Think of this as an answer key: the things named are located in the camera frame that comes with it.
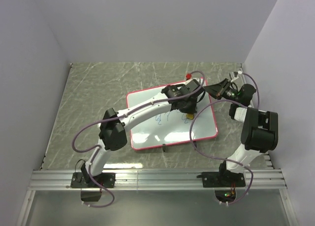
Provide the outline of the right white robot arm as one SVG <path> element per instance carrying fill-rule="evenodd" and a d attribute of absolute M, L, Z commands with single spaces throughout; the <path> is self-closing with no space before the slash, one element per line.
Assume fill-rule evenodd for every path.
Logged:
<path fill-rule="evenodd" d="M 218 172 L 202 172 L 206 187 L 244 187 L 244 170 L 258 156 L 272 151 L 278 144 L 278 113 L 261 111 L 249 107 L 257 89 L 251 84 L 244 84 L 239 90 L 228 79 L 206 86 L 205 91 L 213 98 L 231 100 L 229 116 L 243 123 L 241 144 L 237 150 L 224 160 Z"/>

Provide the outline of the yellow bone-shaped eraser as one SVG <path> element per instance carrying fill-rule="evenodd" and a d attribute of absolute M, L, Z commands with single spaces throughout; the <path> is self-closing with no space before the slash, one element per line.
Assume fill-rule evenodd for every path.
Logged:
<path fill-rule="evenodd" d="M 189 120 L 193 120 L 194 119 L 194 115 L 193 114 L 186 114 L 186 118 Z"/>

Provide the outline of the pink framed whiteboard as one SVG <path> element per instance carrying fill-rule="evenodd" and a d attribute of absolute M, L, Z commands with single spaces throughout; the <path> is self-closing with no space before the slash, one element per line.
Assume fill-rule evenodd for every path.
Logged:
<path fill-rule="evenodd" d="M 159 95 L 166 85 L 130 92 L 126 96 L 127 109 L 133 110 L 136 106 L 149 103 L 145 108 L 153 108 L 152 101 L 167 99 Z M 197 113 L 212 103 L 210 95 L 196 105 Z M 187 143 L 190 141 L 189 130 L 192 120 L 186 113 L 179 110 L 166 113 L 155 112 L 155 116 L 141 122 L 130 131 L 131 147 L 136 150 L 145 150 L 168 145 Z M 191 130 L 193 141 L 211 139 L 218 134 L 214 108 L 206 108 L 196 119 Z"/>

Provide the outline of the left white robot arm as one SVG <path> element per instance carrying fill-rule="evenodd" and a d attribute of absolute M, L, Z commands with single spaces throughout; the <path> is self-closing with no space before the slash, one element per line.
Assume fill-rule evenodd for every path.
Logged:
<path fill-rule="evenodd" d="M 98 185 L 110 153 L 127 144 L 126 134 L 133 127 L 173 110 L 194 114 L 198 97 L 203 94 L 205 90 L 200 83 L 196 79 L 189 79 L 182 84 L 167 85 L 155 96 L 130 108 L 119 111 L 108 109 L 100 125 L 98 143 L 93 146 L 93 154 L 81 167 L 82 182 L 89 188 Z"/>

